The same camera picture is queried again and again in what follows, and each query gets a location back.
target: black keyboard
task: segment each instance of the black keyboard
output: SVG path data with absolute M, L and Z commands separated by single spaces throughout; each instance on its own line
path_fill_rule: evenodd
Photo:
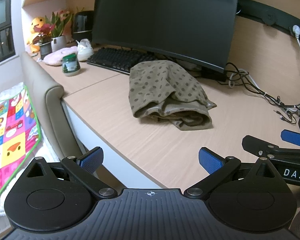
M 87 63 L 129 75 L 130 69 L 136 64 L 152 60 L 158 59 L 137 50 L 101 48 L 88 58 Z

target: green lid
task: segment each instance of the green lid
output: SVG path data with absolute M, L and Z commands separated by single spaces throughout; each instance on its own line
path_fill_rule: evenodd
M 62 61 L 75 61 L 77 60 L 77 55 L 75 53 L 72 53 L 70 55 L 64 56 L 62 58 Z

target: black monitor screen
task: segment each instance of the black monitor screen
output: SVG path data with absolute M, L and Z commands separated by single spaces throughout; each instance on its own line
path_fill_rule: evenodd
M 96 0 L 92 41 L 223 72 L 237 0 Z

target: black speaker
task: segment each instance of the black speaker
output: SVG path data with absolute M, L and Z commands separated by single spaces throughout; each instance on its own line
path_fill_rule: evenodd
M 74 40 L 92 40 L 93 17 L 93 11 L 82 11 L 75 14 L 72 25 L 72 37 Z

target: glass jar with green lid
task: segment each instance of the glass jar with green lid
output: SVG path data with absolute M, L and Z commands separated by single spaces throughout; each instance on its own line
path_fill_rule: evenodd
M 62 58 L 62 72 L 66 76 L 74 76 L 80 71 L 80 63 L 77 59 L 77 55 L 72 53 Z

